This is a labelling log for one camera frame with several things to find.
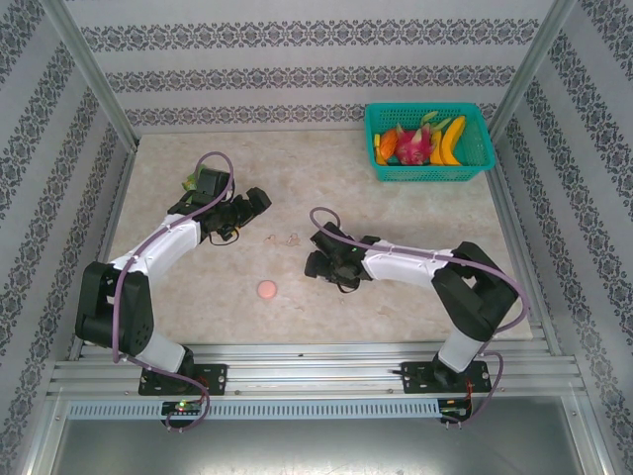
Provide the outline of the orange toy fruit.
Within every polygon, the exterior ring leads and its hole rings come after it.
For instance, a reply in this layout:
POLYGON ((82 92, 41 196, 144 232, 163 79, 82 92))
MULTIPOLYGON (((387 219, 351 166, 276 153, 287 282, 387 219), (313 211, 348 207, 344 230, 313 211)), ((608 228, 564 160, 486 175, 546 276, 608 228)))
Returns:
POLYGON ((390 129, 381 135, 379 152, 385 160, 388 160, 395 154, 398 141, 399 135, 396 129, 390 129))

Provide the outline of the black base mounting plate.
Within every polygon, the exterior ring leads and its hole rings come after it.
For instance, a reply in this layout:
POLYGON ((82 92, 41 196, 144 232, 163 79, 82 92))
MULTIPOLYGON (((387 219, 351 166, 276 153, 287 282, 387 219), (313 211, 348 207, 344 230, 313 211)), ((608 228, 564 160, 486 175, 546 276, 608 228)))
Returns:
POLYGON ((456 373, 440 361, 406 361, 394 371, 406 394, 487 393, 492 389, 488 365, 473 361, 456 373))
MULTIPOLYGON (((211 396, 222 396, 226 390, 227 366, 224 364, 195 364, 190 378, 205 386, 211 396)), ((143 369, 138 384, 141 396, 201 396, 192 383, 143 369)))

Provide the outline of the pink toy dragon fruit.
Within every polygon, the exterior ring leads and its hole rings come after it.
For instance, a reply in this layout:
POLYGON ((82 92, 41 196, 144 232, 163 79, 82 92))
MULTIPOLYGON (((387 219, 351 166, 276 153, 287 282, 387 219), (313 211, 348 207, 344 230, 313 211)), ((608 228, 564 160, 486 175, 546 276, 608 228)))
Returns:
POLYGON ((397 147, 395 156, 401 165, 424 165, 434 151, 431 140, 431 127, 425 124, 415 131, 405 131, 401 125, 396 127, 397 147))

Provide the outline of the yellow toy banana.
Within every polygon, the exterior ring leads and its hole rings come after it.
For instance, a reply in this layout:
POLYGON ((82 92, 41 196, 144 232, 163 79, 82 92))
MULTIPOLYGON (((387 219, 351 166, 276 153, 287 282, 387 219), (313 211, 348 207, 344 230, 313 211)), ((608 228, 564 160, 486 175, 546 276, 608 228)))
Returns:
POLYGON ((458 116, 455 119, 445 119, 431 127, 431 144, 433 145, 433 151, 430 156, 431 165, 461 165, 461 162, 454 154, 454 150, 464 133, 466 124, 466 117, 458 116))

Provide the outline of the teal plastic basket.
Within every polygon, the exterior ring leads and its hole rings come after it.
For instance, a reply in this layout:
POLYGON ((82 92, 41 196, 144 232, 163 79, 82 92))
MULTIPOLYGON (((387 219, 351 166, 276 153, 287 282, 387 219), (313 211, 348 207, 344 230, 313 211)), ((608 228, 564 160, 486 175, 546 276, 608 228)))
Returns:
POLYGON ((459 182, 468 181, 495 166, 496 159, 490 135, 480 108, 471 103, 374 103, 365 110, 365 133, 370 163, 381 181, 459 182), (415 131, 425 124, 430 127, 445 119, 466 117, 466 128, 454 154, 460 166, 401 165, 395 155, 386 166, 375 161, 374 135, 382 135, 401 125, 415 131))

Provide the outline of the grey metal sheet panel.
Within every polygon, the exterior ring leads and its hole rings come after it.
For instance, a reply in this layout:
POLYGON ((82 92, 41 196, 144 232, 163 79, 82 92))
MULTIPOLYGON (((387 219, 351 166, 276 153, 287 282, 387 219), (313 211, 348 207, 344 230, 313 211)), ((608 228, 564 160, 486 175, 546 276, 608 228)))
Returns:
POLYGON ((429 421, 72 421, 52 475, 586 475, 571 437, 535 424, 429 421))

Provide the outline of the aluminium extrusion rail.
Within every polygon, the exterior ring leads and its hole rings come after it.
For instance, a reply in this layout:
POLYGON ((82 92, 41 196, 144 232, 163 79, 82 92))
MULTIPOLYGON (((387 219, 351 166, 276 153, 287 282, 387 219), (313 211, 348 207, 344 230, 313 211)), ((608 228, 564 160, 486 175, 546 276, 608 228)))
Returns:
MULTIPOLYGON (((436 341, 332 344, 208 344, 193 348, 196 361, 227 366, 229 399, 333 399, 403 396, 395 372, 405 361, 430 359, 436 341)), ((573 356, 553 353, 547 341, 498 340, 485 361, 500 379, 499 397, 582 394, 586 382, 573 356)), ((134 399, 139 368, 112 362, 85 346, 75 361, 54 364, 46 395, 67 400, 134 399)))

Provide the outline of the aluminium side rail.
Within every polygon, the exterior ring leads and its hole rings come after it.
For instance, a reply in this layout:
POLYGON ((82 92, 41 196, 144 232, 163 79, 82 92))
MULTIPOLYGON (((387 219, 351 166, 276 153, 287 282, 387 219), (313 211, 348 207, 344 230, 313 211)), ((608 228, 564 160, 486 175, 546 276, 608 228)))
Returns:
POLYGON ((78 357, 80 339, 75 335, 75 319, 81 277, 92 261, 108 256, 114 228, 120 214, 121 193, 128 174, 130 154, 121 145, 112 146, 97 155, 87 183, 78 196, 78 208, 70 221, 69 238, 64 247, 64 272, 58 290, 62 299, 57 310, 58 335, 55 343, 58 360, 78 357))
POLYGON ((486 173, 486 177, 514 275, 522 285, 530 304, 530 325, 541 328, 552 355, 562 356, 564 351, 558 342, 547 302, 541 292, 540 281, 499 160, 497 160, 496 166, 486 173))

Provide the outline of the aluminium frame post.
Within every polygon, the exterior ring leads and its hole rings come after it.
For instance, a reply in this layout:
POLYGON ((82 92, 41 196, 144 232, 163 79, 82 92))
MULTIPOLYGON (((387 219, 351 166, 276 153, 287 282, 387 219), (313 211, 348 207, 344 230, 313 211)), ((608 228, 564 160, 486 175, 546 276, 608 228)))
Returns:
POLYGON ((126 150, 136 152, 139 138, 65 1, 39 1, 126 150))
POLYGON ((546 57, 548 49, 559 35, 576 4, 577 0, 553 0, 533 42, 511 79, 508 89, 490 121, 489 132, 493 144, 500 140, 524 92, 546 57))

